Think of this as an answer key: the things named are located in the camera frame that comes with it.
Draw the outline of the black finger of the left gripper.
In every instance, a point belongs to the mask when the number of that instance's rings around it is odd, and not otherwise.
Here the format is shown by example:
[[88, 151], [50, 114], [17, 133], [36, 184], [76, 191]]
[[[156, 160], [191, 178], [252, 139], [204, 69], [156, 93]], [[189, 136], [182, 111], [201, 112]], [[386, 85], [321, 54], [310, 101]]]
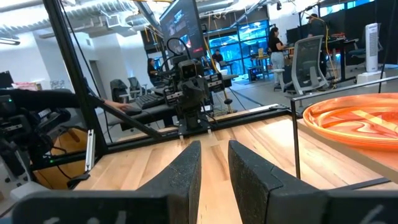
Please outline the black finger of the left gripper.
[[185, 82], [182, 85], [182, 91], [182, 108], [191, 108], [193, 106], [193, 83]]
[[202, 81], [194, 81], [194, 99], [193, 106], [201, 106], [206, 98], [205, 84]]

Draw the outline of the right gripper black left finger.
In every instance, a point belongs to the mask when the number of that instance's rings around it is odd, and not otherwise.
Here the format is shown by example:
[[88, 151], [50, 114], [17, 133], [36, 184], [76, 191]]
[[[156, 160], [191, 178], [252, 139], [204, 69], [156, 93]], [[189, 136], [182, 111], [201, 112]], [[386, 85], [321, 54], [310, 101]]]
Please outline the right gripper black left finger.
[[11, 224], [196, 224], [201, 143], [193, 141], [137, 190], [53, 190], [24, 197]]

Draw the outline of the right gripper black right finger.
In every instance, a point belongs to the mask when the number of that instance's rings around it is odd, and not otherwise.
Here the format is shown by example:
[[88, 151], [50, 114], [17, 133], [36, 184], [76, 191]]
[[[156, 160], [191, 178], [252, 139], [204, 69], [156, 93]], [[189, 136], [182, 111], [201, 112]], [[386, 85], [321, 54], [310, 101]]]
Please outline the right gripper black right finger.
[[228, 160], [243, 224], [398, 224], [398, 190], [320, 190], [235, 140]]

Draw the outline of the orange translucent plastic plate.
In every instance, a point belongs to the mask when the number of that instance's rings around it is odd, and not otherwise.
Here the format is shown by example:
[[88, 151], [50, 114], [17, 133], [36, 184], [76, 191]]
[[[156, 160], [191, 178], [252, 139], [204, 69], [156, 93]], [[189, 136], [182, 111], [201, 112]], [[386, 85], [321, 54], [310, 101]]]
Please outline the orange translucent plastic plate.
[[347, 146], [398, 152], [398, 93], [370, 93], [321, 101], [303, 112], [316, 134]]

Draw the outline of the wooden shelf with black legs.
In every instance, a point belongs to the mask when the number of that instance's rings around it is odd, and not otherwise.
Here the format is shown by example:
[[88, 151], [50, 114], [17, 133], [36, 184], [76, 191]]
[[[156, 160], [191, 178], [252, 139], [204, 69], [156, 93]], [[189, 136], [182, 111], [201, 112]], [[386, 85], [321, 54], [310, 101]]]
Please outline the wooden shelf with black legs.
[[[296, 102], [306, 100], [309, 98], [316, 98], [323, 95], [330, 95], [334, 93], [339, 93], [342, 91], [348, 91], [355, 88], [361, 88], [363, 86], [381, 84], [383, 82], [390, 82], [393, 80], [398, 80], [398, 76], [382, 78], [380, 80], [375, 80], [363, 84], [355, 84], [351, 86], [345, 86], [341, 88], [337, 88], [334, 90], [328, 90], [324, 92], [318, 92], [311, 95], [302, 95], [295, 96], [290, 100], [290, 109], [291, 109], [291, 117], [292, 117], [292, 125], [293, 125], [293, 137], [294, 137], [294, 157], [295, 157], [295, 174], [298, 179], [301, 178], [301, 167], [300, 167], [300, 147], [299, 147], [299, 129], [302, 129], [307, 134], [310, 134], [310, 129], [306, 125], [297, 122], [297, 110], [296, 110]], [[315, 136], [315, 139], [321, 141], [323, 144], [326, 144], [330, 148], [344, 154], [350, 159], [358, 162], [359, 164], [367, 167], [368, 169], [382, 175], [381, 178], [372, 179], [365, 182], [360, 182], [357, 184], [346, 185], [343, 189], [357, 190], [357, 189], [365, 189], [368, 187], [372, 187], [375, 185], [383, 185], [389, 182], [394, 182], [398, 184], [398, 169], [393, 168], [388, 165], [387, 162], [381, 161], [381, 155], [378, 152], [360, 152], [349, 147], [346, 147], [337, 142], [333, 142], [331, 140], [327, 140], [320, 136]]]

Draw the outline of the black keyboard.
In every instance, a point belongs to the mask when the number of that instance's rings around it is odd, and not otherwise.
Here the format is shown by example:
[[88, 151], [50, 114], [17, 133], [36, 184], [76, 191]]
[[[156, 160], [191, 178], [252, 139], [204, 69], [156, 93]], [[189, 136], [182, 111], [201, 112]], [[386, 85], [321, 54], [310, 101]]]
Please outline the black keyboard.
[[164, 97], [156, 94], [146, 94], [136, 99], [136, 104], [142, 110], [159, 106], [165, 103]]

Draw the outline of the black office chair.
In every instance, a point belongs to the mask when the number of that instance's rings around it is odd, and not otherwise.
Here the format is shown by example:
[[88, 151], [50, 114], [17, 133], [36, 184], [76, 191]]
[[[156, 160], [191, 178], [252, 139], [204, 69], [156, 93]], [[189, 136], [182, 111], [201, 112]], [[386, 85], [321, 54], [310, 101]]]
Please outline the black office chair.
[[110, 82], [112, 100], [118, 103], [126, 103], [129, 100], [126, 84], [119, 79]]
[[129, 92], [132, 98], [137, 98], [147, 93], [147, 85], [141, 86], [136, 77], [130, 77], [128, 80], [130, 83]]

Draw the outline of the black computer mouse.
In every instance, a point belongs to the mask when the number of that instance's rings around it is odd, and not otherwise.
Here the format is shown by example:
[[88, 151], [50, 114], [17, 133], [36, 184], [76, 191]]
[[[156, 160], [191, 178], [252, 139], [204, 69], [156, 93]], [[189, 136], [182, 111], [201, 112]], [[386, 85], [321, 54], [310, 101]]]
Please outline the black computer mouse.
[[128, 116], [135, 116], [139, 115], [142, 113], [142, 110], [140, 108], [135, 108], [132, 106], [125, 107], [123, 111], [128, 115]]

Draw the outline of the white stool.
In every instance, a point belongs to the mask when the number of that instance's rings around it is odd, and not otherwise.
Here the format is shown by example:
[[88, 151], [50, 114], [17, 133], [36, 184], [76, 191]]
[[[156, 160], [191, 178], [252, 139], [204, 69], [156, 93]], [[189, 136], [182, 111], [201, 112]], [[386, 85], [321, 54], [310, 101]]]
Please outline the white stool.
[[284, 90], [284, 85], [285, 85], [285, 83], [284, 83], [284, 72], [285, 72], [285, 70], [283, 68], [274, 69], [272, 72], [273, 72], [274, 76], [277, 77], [277, 79], [279, 81], [279, 83], [274, 86], [274, 91], [276, 91], [276, 90], [283, 91]]

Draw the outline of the large black monitor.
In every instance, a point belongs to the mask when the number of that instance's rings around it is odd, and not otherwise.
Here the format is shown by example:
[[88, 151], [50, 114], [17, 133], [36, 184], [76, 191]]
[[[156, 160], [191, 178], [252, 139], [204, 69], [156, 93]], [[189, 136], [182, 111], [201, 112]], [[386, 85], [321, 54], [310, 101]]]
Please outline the large black monitor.
[[205, 56], [206, 47], [196, 0], [175, 0], [160, 16], [164, 42], [174, 54]]

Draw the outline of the person's hand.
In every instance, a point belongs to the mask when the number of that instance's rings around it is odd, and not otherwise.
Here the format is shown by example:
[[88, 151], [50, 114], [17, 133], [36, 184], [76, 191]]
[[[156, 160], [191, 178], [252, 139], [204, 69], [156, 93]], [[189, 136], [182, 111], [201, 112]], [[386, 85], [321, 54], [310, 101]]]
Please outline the person's hand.
[[131, 105], [125, 103], [118, 103], [110, 100], [104, 100], [104, 103], [109, 106], [112, 106], [113, 108], [116, 108], [119, 111], [127, 111], [131, 109]]

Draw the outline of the grey mesh office chair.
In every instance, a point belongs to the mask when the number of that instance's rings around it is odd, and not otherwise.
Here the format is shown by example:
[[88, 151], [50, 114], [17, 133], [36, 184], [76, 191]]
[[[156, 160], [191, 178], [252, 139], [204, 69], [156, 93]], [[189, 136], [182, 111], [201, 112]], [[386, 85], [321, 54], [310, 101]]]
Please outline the grey mesh office chair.
[[320, 69], [320, 54], [323, 36], [307, 37], [294, 45], [294, 56], [290, 71], [291, 81], [282, 87], [284, 92], [304, 95], [329, 86]]

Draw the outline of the black standing desk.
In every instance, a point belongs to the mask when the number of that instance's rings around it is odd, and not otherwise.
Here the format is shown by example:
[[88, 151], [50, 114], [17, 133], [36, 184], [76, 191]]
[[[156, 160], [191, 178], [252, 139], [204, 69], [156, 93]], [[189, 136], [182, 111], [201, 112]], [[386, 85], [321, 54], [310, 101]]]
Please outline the black standing desk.
[[340, 53], [340, 76], [337, 77], [337, 74], [334, 74], [333, 78], [330, 78], [333, 84], [355, 79], [355, 77], [346, 78], [346, 47], [355, 44], [357, 41], [358, 39], [346, 40], [344, 38], [337, 38], [323, 42], [324, 48], [327, 49], [327, 53], [329, 50], [337, 50]]

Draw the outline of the white tower fan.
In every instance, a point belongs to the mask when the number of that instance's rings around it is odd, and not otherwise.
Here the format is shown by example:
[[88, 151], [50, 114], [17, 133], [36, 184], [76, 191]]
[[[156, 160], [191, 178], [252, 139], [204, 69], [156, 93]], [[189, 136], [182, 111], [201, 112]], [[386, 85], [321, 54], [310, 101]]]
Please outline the white tower fan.
[[379, 68], [378, 53], [381, 49], [379, 45], [379, 24], [368, 24], [365, 27], [365, 72], [357, 76], [357, 84], [385, 78], [385, 72]]

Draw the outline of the black aluminium rig frame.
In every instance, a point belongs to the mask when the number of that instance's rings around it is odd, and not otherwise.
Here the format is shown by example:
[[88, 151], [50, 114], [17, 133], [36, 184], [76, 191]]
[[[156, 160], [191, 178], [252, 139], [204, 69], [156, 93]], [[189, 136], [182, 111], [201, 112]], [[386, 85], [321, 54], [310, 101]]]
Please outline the black aluminium rig frame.
[[[78, 102], [83, 113], [83, 118], [89, 130], [94, 130], [96, 134], [96, 153], [102, 157], [107, 154], [135, 149], [142, 146], [150, 146], [161, 142], [171, 141], [179, 138], [176, 129], [166, 132], [156, 131], [146, 125], [130, 118], [126, 114], [106, 105], [99, 98], [91, 96], [83, 80], [83, 72], [78, 61], [78, 57], [73, 46], [72, 38], [67, 31], [67, 25], [61, 9], [59, 0], [42, 0], [44, 7], [49, 15], [50, 23], [55, 37], [60, 47], [60, 51], [65, 62], [71, 83], [78, 97]], [[122, 121], [129, 123], [133, 128], [137, 128], [146, 136], [140, 140], [127, 140], [121, 143], [107, 144], [104, 140], [101, 126], [95, 111], [95, 107], [100, 107], [105, 111], [121, 118]]]

